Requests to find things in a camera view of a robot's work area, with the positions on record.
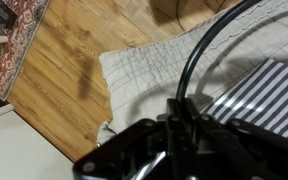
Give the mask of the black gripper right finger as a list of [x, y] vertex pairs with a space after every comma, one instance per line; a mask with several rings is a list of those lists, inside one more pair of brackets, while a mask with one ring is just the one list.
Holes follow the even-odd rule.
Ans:
[[240, 119], [221, 124], [183, 102], [197, 156], [221, 180], [288, 180], [288, 138]]

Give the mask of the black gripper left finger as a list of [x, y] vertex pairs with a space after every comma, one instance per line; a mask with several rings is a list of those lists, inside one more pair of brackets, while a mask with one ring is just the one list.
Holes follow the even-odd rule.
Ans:
[[73, 166], [74, 180], [170, 180], [166, 124], [142, 119]]

